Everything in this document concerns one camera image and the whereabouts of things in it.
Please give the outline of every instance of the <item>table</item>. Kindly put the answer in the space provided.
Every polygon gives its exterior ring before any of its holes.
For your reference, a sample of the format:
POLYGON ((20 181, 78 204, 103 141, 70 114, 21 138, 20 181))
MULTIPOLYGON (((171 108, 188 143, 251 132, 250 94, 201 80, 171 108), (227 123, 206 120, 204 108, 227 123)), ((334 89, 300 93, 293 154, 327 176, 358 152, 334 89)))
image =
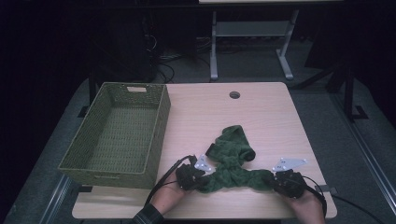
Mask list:
MULTIPOLYGON (((232 4, 232 3, 296 3, 296 2, 328 2, 328 0, 199 0, 200 4, 232 4)), ((212 45, 210 52, 210 78, 219 78, 216 37, 217 36, 284 36, 285 41, 280 49, 276 50, 285 78, 293 79, 293 74, 286 59, 286 51, 297 21, 299 10, 294 9, 288 21, 217 21, 216 11, 212 20, 212 45)))
MULTIPOLYGON (((168 84, 171 109, 166 127, 158 178, 178 159, 204 154, 221 130, 240 124, 250 146, 256 151, 254 161, 245 169, 271 170, 281 157, 307 159, 308 164, 295 169, 326 185, 309 144, 293 101, 285 84, 205 83, 168 84), (230 92, 239 92, 233 99, 230 92)), ((129 218, 143 206, 149 190, 93 187, 80 192, 73 209, 75 218, 129 218)), ((330 193, 326 192, 327 217, 336 216, 330 193)), ((166 218, 288 218, 293 217, 279 196, 270 191, 249 188, 221 189, 202 194, 193 192, 166 218)))

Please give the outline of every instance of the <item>person's hand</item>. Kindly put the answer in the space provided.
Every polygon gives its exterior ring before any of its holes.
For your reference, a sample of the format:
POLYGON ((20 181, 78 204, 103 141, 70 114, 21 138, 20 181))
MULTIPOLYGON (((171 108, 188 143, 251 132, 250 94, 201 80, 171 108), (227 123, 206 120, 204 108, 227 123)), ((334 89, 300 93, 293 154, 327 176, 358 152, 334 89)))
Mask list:
POLYGON ((155 192, 152 197, 151 204, 162 214, 166 214, 174 208, 190 191, 181 189, 178 185, 176 173, 170 174, 161 188, 155 192))
POLYGON ((282 195, 283 201, 290 206, 303 224, 324 224, 323 210, 320 200, 311 192, 305 191, 298 199, 282 195))

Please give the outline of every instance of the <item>table leg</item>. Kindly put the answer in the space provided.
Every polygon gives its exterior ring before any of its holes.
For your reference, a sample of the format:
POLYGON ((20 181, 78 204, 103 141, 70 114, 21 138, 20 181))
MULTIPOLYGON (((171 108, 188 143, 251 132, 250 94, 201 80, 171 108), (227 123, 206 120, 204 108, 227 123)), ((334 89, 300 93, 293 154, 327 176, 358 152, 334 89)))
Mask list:
POLYGON ((210 79, 218 80, 218 60, 216 58, 216 11, 212 21, 212 51, 210 52, 210 79))
POLYGON ((285 74, 286 79, 291 80, 293 79, 293 74, 291 73, 288 61, 286 60, 286 50, 288 49, 289 42, 291 39, 291 35, 293 34, 295 22, 297 20, 299 10, 294 10, 293 14, 291 15, 290 22, 285 34, 285 43, 283 44, 281 49, 276 50, 277 58, 280 61, 280 65, 282 66, 283 73, 285 74))

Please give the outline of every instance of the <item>green towel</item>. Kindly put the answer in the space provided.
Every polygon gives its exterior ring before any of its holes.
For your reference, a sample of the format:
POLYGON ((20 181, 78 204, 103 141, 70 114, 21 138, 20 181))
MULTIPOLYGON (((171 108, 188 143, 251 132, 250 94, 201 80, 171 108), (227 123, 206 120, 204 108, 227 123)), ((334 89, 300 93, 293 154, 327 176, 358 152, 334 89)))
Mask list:
POLYGON ((225 128, 215 144, 206 152, 206 156, 218 162, 216 172, 207 178, 207 184, 198 188, 202 193, 210 193, 222 188, 250 187, 257 190, 269 190, 263 179, 272 176, 268 170, 248 171, 241 166, 245 161, 254 160, 256 153, 250 147, 244 130, 240 125, 225 128))

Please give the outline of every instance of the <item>basket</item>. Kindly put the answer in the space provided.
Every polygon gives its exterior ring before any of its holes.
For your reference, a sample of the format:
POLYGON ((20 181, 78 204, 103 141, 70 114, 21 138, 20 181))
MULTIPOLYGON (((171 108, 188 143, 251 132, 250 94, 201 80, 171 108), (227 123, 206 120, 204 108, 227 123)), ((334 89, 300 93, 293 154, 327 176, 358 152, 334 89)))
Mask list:
POLYGON ((104 83, 59 170, 83 185, 152 189, 170 105, 165 85, 104 83))

